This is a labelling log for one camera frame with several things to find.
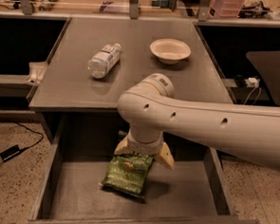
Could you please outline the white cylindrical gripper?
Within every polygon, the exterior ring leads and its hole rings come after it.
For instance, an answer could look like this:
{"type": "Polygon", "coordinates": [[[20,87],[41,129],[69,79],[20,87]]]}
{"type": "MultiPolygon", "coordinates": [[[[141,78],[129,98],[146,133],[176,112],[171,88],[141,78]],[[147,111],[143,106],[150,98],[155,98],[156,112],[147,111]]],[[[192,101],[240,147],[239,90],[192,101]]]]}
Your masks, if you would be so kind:
{"type": "Polygon", "coordinates": [[[114,151],[116,156],[129,154],[155,156],[154,160],[167,169],[174,168],[174,156],[167,143],[163,141],[160,130],[146,126],[130,125],[127,137],[120,141],[114,151]]]}

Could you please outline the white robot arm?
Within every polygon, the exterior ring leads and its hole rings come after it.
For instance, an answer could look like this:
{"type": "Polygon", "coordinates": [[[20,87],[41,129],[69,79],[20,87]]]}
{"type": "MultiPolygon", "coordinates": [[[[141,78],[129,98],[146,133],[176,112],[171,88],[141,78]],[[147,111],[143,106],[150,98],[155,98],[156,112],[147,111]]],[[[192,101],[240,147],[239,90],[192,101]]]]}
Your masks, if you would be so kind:
{"type": "Polygon", "coordinates": [[[165,133],[280,172],[280,107],[195,103],[174,98],[171,80],[148,76],[120,95],[118,112],[129,122],[117,155],[146,155],[167,168],[174,159],[165,133]]]}

